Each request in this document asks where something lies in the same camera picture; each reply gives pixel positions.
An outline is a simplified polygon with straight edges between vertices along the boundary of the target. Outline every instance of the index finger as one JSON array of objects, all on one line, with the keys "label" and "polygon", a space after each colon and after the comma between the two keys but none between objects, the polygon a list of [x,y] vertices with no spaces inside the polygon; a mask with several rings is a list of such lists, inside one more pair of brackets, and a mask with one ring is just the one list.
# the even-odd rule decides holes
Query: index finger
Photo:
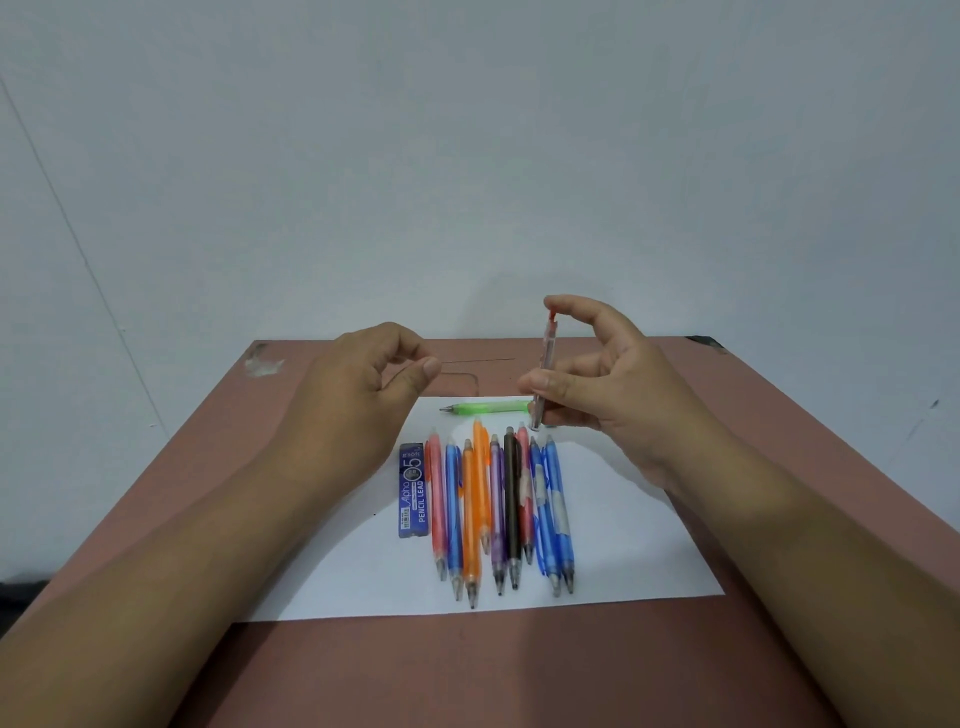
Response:
[{"label": "index finger", "polygon": [[643,338],[634,322],[607,303],[601,303],[583,296],[547,296],[543,305],[551,311],[590,324],[601,344],[607,344],[614,337],[622,336],[634,339]]},{"label": "index finger", "polygon": [[391,361],[416,361],[430,355],[422,337],[400,324],[386,322],[368,328],[363,334],[366,339],[364,354],[381,374]]}]

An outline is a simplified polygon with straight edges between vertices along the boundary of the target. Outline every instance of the person's right arm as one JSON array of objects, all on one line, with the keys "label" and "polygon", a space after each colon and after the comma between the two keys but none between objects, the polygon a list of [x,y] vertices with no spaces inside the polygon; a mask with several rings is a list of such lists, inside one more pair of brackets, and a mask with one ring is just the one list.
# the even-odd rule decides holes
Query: person's right arm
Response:
[{"label": "person's right arm", "polygon": [[850,726],[960,725],[960,597],[735,437],[623,314],[545,304],[604,346],[520,380],[544,423],[608,433],[687,504]]}]

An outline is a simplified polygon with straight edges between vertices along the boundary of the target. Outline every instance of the person's left hand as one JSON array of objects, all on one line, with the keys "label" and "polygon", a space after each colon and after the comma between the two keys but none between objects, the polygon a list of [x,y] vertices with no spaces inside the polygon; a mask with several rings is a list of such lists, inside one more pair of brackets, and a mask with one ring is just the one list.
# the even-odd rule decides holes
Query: person's left hand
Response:
[{"label": "person's left hand", "polygon": [[[408,360],[383,386],[387,364]],[[262,457],[303,487],[345,495],[383,465],[440,369],[423,339],[399,324],[345,333],[310,365]]]}]

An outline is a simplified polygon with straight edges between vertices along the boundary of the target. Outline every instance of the fingernail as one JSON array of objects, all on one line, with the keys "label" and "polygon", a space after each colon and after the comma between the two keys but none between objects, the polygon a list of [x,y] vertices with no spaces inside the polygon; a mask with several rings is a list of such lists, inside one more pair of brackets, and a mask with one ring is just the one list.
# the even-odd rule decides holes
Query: fingernail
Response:
[{"label": "fingernail", "polygon": [[530,374],[530,386],[533,389],[545,391],[550,386],[550,378],[545,372],[533,372]]},{"label": "fingernail", "polygon": [[429,356],[423,362],[423,373],[427,375],[427,378],[433,379],[440,373],[442,367],[440,359],[436,356]]}]

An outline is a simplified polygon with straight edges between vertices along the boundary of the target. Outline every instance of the forearm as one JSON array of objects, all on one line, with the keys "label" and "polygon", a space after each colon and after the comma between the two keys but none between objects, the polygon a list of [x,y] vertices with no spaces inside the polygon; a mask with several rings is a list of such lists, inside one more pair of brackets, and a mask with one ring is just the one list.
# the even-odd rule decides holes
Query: forearm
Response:
[{"label": "forearm", "polygon": [[255,461],[17,625],[0,643],[0,725],[166,725],[333,490]]},{"label": "forearm", "polygon": [[673,474],[850,725],[960,721],[956,595],[722,427]]}]

